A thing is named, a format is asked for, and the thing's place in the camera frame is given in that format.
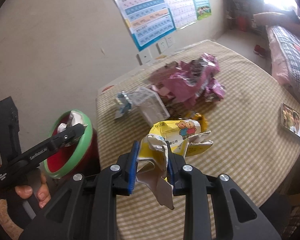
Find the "checkered tablecloth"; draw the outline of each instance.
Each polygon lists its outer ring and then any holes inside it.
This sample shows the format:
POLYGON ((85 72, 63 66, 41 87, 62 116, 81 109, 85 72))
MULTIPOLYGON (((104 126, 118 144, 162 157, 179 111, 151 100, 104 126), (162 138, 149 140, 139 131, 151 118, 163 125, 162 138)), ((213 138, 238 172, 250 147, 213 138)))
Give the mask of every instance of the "checkered tablecloth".
MULTIPOLYGON (((226 87, 219 103, 198 100, 194 110, 209 121, 213 146, 186 162, 203 173, 226 173, 260 206, 281 184, 300 153, 300 140, 280 127, 280 105, 300 113, 300 105, 274 78, 245 57, 213 41, 195 44, 146 68, 98 96, 97 132, 101 167, 129 152, 134 140, 150 130, 141 115, 132 110, 114 120, 114 98, 122 90, 133 91, 155 69, 173 60, 189 62, 203 52, 218 57, 216 76, 226 87)), ((182 114, 186 109, 179 106, 182 114)), ((146 185, 136 183, 130 197, 117 197, 117 223, 124 240, 177 240, 183 238, 185 198, 174 197, 175 209, 160 206, 146 185)))

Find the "electrical outlet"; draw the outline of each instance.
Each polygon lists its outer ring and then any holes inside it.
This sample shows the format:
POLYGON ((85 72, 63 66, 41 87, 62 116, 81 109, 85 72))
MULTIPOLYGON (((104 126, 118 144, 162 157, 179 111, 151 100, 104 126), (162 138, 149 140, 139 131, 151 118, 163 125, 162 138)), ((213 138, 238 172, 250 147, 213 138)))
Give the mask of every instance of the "electrical outlet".
POLYGON ((140 51, 138 56, 142 65, 146 64, 152 59, 149 49, 144 49, 143 51, 140 51))
POLYGON ((165 37, 165 39, 166 39, 166 43, 168 45, 168 48, 170 48, 173 45, 173 43, 174 43, 173 36, 172 35, 168 35, 168 36, 165 37))
POLYGON ((164 52, 167 48, 168 48, 168 45, 167 45, 167 42, 165 40, 165 38, 161 39, 157 44, 157 49, 159 51, 159 53, 161 54, 162 52, 164 52))

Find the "silver screw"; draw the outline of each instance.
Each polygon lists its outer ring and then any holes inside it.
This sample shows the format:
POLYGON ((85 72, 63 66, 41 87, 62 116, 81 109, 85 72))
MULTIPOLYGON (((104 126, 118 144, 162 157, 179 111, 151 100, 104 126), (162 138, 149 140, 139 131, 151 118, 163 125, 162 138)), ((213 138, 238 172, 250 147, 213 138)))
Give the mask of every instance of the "silver screw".
POLYGON ((226 174, 221 174, 220 175, 220 179, 223 180, 223 181, 228 181, 229 180, 229 176, 226 175, 226 174))
POLYGON ((192 171, 192 166, 190 165, 184 165, 182 168, 184 171, 192 171))
POLYGON ((111 165, 110 169, 111 169, 111 171, 118 171, 118 170, 120 170, 120 166, 117 164, 114 164, 114 165, 111 165))
POLYGON ((82 180, 82 175, 80 173, 74 174, 73 175, 73 180, 75 180, 75 181, 82 180))

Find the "red shoe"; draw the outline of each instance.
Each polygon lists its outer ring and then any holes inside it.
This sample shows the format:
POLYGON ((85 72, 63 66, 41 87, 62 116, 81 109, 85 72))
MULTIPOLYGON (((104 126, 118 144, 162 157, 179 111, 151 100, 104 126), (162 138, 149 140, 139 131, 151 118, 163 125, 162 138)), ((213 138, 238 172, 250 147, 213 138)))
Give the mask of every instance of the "red shoe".
POLYGON ((260 45, 256 45, 254 47, 253 52, 255 54, 258 54, 260 57, 265 58, 266 57, 266 49, 264 49, 263 47, 261 47, 260 45))
POLYGON ((266 49, 264 49, 263 47, 260 47, 259 56, 262 58, 265 58, 266 57, 266 49))
POLYGON ((258 54, 258 55, 259 55, 260 49, 261 49, 260 45, 256 45, 256 46, 254 47, 253 52, 254 52, 255 54, 258 54))

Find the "yellow snack wrapper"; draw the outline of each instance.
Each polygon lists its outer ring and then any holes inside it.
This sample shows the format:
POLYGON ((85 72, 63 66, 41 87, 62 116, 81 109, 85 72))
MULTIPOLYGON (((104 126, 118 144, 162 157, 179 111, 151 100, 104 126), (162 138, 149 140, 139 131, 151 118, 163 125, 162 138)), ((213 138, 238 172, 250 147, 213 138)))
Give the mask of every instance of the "yellow snack wrapper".
POLYGON ((201 132, 207 131, 208 121, 204 118, 202 114, 196 113, 195 111, 189 111, 186 114, 185 118, 198 121, 201 126, 201 132))
POLYGON ((212 141, 204 140, 209 134, 210 131, 201 132, 200 123, 196 120, 168 120, 154 124, 149 134, 141 140, 137 161, 149 163, 138 164, 137 181, 151 189, 159 204, 174 209, 172 185, 166 179, 167 142, 172 152, 183 157, 193 156, 203 153, 212 146, 212 141))

